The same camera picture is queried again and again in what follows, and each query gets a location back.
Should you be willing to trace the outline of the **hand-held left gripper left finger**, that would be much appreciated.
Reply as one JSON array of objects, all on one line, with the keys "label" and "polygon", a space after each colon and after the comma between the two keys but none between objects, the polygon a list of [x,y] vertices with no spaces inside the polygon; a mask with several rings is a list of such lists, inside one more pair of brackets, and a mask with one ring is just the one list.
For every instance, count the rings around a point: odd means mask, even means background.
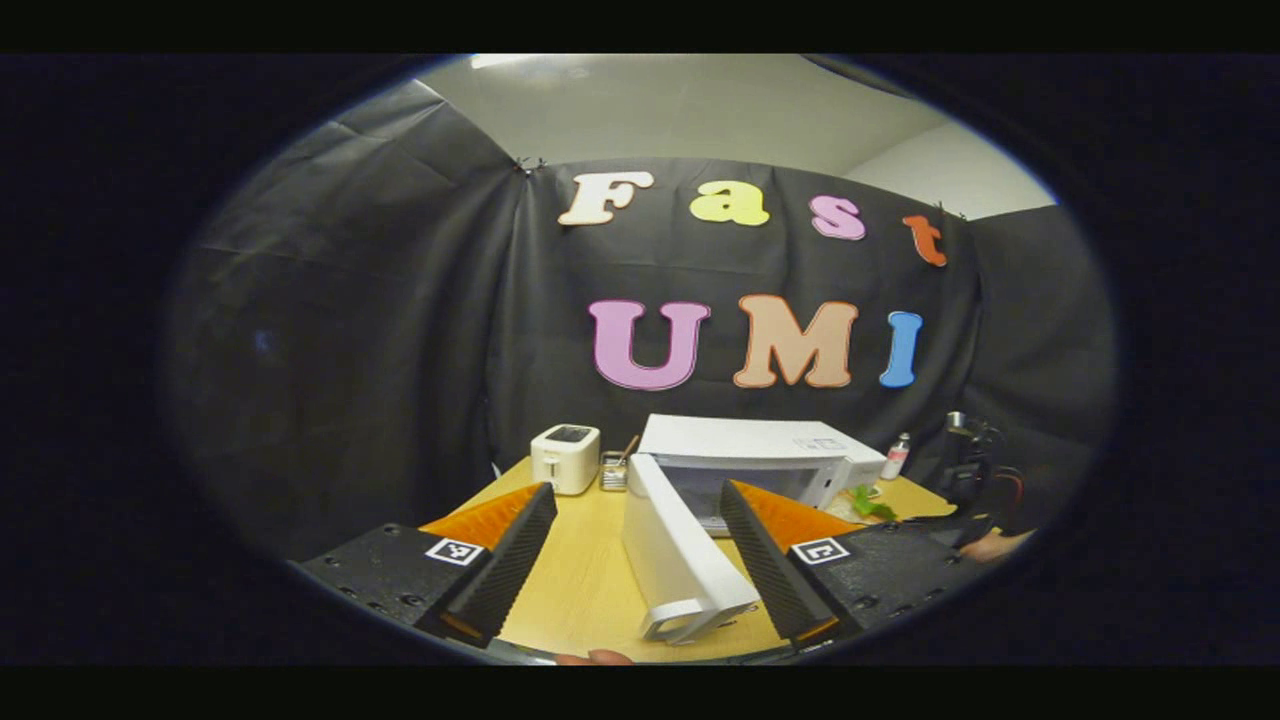
[{"label": "hand-held left gripper left finger", "polygon": [[442,639],[495,639],[558,515],[535,483],[422,527],[385,524],[302,562],[347,600]]}]

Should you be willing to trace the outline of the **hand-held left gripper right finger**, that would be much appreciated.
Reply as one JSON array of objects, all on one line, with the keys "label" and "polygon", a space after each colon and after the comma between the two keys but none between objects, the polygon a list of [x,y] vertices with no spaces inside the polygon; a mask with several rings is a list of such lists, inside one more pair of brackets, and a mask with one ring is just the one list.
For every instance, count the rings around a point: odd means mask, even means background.
[{"label": "hand-held left gripper right finger", "polygon": [[794,648],[879,634],[980,584],[938,518],[856,524],[726,480],[719,510],[777,634]]}]

